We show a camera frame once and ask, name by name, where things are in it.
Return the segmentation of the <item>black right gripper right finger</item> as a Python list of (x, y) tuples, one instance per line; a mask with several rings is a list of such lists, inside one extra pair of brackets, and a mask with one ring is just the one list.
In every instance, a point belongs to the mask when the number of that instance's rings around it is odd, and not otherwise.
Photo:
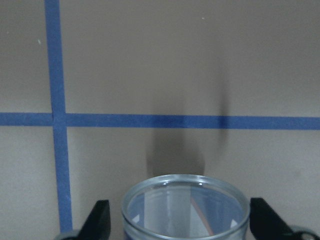
[(256, 240), (299, 240), (295, 233), (261, 197), (250, 199), (249, 227)]

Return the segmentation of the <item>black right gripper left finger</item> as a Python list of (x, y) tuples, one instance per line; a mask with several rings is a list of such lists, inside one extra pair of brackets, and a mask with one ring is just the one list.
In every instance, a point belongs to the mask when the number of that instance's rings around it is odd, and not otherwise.
[(98, 200), (76, 236), (76, 240), (108, 240), (111, 234), (109, 200)]

